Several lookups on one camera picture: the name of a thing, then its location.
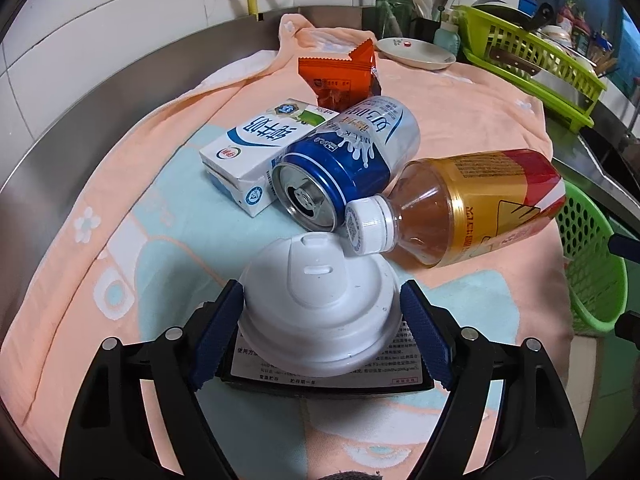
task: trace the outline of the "green plastic basket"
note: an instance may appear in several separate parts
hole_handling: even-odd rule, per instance
[[[601,335],[613,330],[625,311],[627,278],[625,261],[609,253],[613,229],[598,207],[569,182],[566,201],[556,217],[564,256],[574,330],[581,335]]]
[[[577,132],[583,126],[593,126],[591,112],[600,93],[606,89],[594,73],[556,46],[513,23],[505,22],[474,7],[457,6],[456,10],[459,15],[462,50],[471,63],[494,72],[526,93],[539,98],[547,108],[564,119],[572,132]],[[493,47],[507,50],[563,79],[589,99],[588,106],[580,108],[531,79],[529,73],[524,70],[491,59],[489,51]]]

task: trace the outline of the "orange snack bag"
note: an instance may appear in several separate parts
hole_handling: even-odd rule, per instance
[[[376,62],[373,42],[365,41],[349,56],[351,59],[298,60],[298,73],[318,96],[318,106],[343,112],[372,95],[372,80],[377,83],[377,78],[372,77]]]
[[[378,79],[378,70],[376,69],[376,54],[373,46],[373,41],[367,40],[363,44],[359,45],[355,50],[352,50],[349,57],[354,61],[364,61],[371,63],[371,85],[369,88],[368,97],[374,95],[382,95],[382,87]]]

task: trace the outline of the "bottle label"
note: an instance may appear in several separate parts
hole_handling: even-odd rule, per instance
[[[451,196],[453,264],[528,238],[564,204],[564,181],[538,152],[510,150],[431,160]]]
[[[329,139],[327,134],[338,136],[334,148],[325,146],[332,152],[342,150],[336,156],[359,160],[363,168],[381,156],[392,176],[404,168],[420,145],[420,128],[412,113],[384,96],[370,97],[345,110],[317,128],[311,137]]]

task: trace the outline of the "white plastic lid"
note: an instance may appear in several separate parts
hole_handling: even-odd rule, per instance
[[[251,348],[286,372],[346,374],[372,361],[402,320],[399,283],[380,255],[331,233],[279,239],[244,269],[238,322]]]
[[[344,224],[353,250],[360,256],[385,253],[394,246],[394,217],[383,196],[349,202]]]
[[[455,23],[451,23],[451,22],[440,23],[440,28],[443,28],[444,30],[448,30],[449,32],[458,32],[458,26]]]

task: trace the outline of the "flower pattern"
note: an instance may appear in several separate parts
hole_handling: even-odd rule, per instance
[[[80,218],[76,218],[74,221],[74,227],[76,228],[76,243],[89,243],[91,240],[91,231],[100,225],[100,217],[94,215],[94,210],[91,207],[87,207]]]

